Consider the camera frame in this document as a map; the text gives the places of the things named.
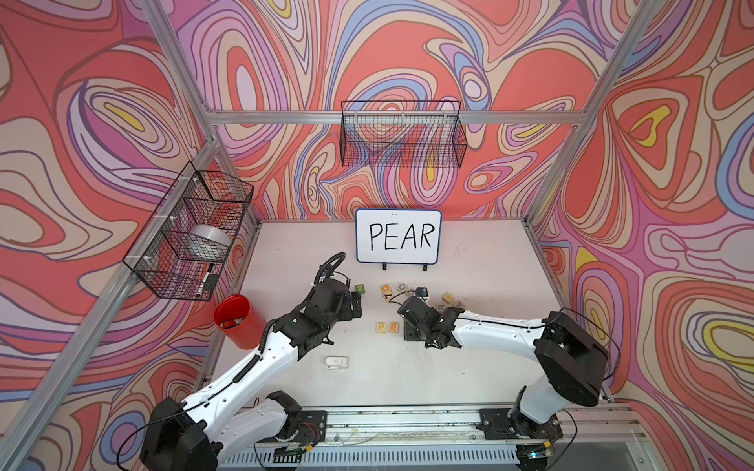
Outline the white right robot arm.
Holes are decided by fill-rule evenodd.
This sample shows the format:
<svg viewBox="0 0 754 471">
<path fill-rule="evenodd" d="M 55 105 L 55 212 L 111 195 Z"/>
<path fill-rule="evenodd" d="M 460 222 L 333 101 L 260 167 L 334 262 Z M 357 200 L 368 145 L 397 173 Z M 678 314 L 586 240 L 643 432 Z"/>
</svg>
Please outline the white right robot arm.
<svg viewBox="0 0 754 471">
<path fill-rule="evenodd" d="M 537 362 L 542 376 L 522 387 L 509 412 L 516 423 L 539 426 L 572 404 L 594 407 L 600 402 L 609 353 L 561 311 L 545 319 L 512 320 L 453 306 L 438 311 L 419 296 L 410 296 L 397 313 L 408 339 L 428 349 L 478 347 Z"/>
</svg>

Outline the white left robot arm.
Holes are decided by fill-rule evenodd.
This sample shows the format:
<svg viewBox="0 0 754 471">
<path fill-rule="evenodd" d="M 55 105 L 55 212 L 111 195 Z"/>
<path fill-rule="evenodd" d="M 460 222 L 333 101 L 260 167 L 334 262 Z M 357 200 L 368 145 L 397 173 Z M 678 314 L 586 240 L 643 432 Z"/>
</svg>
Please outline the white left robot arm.
<svg viewBox="0 0 754 471">
<path fill-rule="evenodd" d="M 229 457 L 268 440 L 301 443 L 302 409 L 288 394 L 271 392 L 252 400 L 312 349 L 330 345 L 340 322 L 361 317 L 361 296 L 340 274 L 338 252 L 321 264 L 304 300 L 269 321 L 259 345 L 203 389 L 153 408 L 139 452 L 148 470 L 215 470 Z"/>
</svg>

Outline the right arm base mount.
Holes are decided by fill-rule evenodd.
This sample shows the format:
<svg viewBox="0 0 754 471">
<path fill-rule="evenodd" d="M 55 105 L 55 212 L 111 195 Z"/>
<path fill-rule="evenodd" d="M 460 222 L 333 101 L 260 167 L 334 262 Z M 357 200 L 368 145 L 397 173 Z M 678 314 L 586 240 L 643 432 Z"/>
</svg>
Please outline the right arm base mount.
<svg viewBox="0 0 754 471">
<path fill-rule="evenodd" d="M 475 425 L 488 441 L 533 440 L 556 442 L 564 434 L 557 417 L 553 415 L 544 424 L 537 424 L 520 412 L 510 408 L 482 408 L 479 422 Z"/>
</svg>

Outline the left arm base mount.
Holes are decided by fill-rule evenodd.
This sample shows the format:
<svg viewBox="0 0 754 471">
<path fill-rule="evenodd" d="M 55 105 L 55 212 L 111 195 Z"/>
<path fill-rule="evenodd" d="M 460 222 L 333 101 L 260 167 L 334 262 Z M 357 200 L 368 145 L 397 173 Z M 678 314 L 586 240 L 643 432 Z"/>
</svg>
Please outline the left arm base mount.
<svg viewBox="0 0 754 471">
<path fill-rule="evenodd" d="M 328 412 L 324 409 L 304 409 L 296 400 L 283 391 L 271 392 L 267 400 L 282 406 L 287 414 L 281 431 L 273 437 L 263 439 L 263 443 L 296 442 L 316 445 L 326 438 Z"/>
</svg>

